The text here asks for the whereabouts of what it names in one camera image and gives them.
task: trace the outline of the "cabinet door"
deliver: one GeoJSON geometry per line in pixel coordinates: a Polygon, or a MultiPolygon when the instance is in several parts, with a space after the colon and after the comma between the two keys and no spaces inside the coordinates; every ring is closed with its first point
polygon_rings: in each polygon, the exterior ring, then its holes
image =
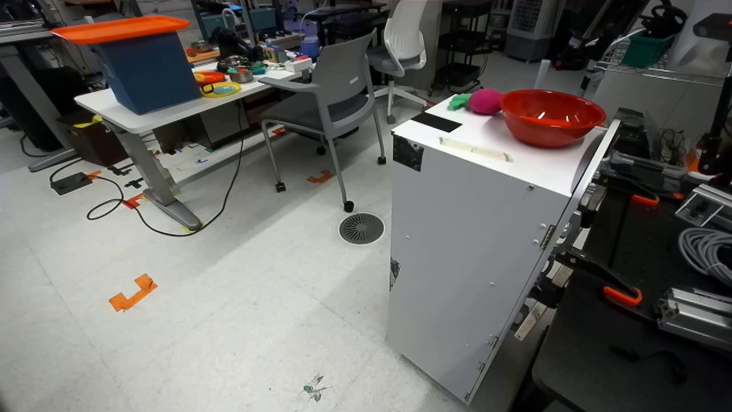
{"type": "Polygon", "coordinates": [[[568,198],[433,149],[408,158],[393,163],[387,339],[469,403],[568,198]]]}

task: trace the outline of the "white table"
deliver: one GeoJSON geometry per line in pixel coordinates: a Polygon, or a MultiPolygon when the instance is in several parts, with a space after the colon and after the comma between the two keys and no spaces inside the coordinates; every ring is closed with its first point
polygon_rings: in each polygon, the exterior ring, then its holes
{"type": "MultiPolygon", "coordinates": [[[[275,80],[291,80],[296,77],[291,70],[270,68],[265,77],[275,80]]],[[[131,112],[123,108],[113,88],[101,88],[91,94],[76,96],[76,103],[82,106],[90,112],[96,112],[103,117],[105,125],[115,130],[127,154],[133,158],[135,166],[140,170],[141,178],[146,181],[149,190],[145,191],[162,213],[175,218],[188,229],[202,229],[202,220],[177,198],[171,185],[169,172],[160,165],[160,160],[146,149],[145,135],[154,133],[160,125],[177,123],[181,119],[228,106],[233,101],[254,96],[258,92],[270,88],[270,85],[263,83],[247,83],[239,94],[228,96],[215,96],[215,99],[195,99],[186,101],[181,106],[154,109],[146,114],[131,112]]]]}

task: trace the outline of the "white metal cabinet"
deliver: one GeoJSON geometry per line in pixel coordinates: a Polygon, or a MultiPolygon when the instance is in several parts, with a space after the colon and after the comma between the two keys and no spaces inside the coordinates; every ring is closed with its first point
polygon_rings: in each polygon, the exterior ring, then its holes
{"type": "Polygon", "coordinates": [[[518,144],[504,120],[431,112],[456,133],[393,130],[393,242],[387,341],[471,403],[490,361],[588,185],[608,135],[566,151],[518,144]],[[512,163],[439,138],[511,154],[512,163]]]}

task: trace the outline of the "cable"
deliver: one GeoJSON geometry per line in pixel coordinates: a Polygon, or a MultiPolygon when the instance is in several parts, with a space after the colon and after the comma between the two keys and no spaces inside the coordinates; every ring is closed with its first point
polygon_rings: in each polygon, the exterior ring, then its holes
{"type": "MultiPolygon", "coordinates": [[[[218,211],[205,225],[202,225],[199,230],[162,230],[162,229],[154,227],[154,225],[141,215],[140,209],[133,209],[133,211],[137,213],[140,221],[141,221],[149,230],[154,230],[154,233],[157,233],[157,236],[165,236],[165,238],[191,238],[191,236],[196,236],[196,233],[202,233],[203,229],[208,229],[212,221],[218,221],[218,220],[225,215],[225,211],[227,211],[227,205],[228,205],[228,197],[232,197],[232,191],[233,191],[233,183],[239,181],[239,173],[240,173],[240,170],[242,170],[242,155],[246,155],[246,138],[240,138],[239,155],[235,155],[235,170],[233,170],[233,177],[232,177],[228,187],[227,187],[227,191],[225,191],[223,205],[219,205],[219,211],[218,211]]],[[[91,205],[90,213],[87,213],[87,220],[91,220],[91,221],[113,215],[113,213],[127,202],[127,198],[123,198],[123,190],[122,190],[122,185],[120,185],[116,181],[105,178],[105,177],[96,177],[96,178],[115,185],[120,197],[113,197],[113,198],[105,198],[105,202],[91,205]]]]}
{"type": "Polygon", "coordinates": [[[692,227],[680,233],[680,250],[687,262],[732,288],[732,267],[719,258],[725,247],[732,247],[732,233],[705,227],[692,227]]]}
{"type": "Polygon", "coordinates": [[[52,183],[56,183],[56,177],[57,177],[60,172],[64,172],[64,170],[74,166],[76,163],[81,163],[81,158],[69,160],[67,165],[57,166],[57,170],[49,177],[49,185],[52,185],[52,183]]]}
{"type": "Polygon", "coordinates": [[[47,158],[44,154],[29,154],[27,146],[25,146],[25,141],[27,141],[27,135],[21,138],[21,151],[24,151],[27,158],[47,158]]]}

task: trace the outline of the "shelf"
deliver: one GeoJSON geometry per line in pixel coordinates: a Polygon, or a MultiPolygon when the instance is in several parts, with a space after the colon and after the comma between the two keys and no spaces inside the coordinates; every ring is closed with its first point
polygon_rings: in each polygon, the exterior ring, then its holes
{"type": "Polygon", "coordinates": [[[471,86],[479,85],[481,67],[474,64],[446,64],[435,74],[435,86],[471,86]]]}
{"type": "Polygon", "coordinates": [[[485,32],[448,32],[439,37],[439,47],[465,53],[465,55],[482,55],[490,53],[490,39],[485,32]]]}
{"type": "Polygon", "coordinates": [[[448,0],[442,1],[442,16],[458,16],[458,17],[479,17],[490,13],[493,4],[485,0],[448,0]]]}

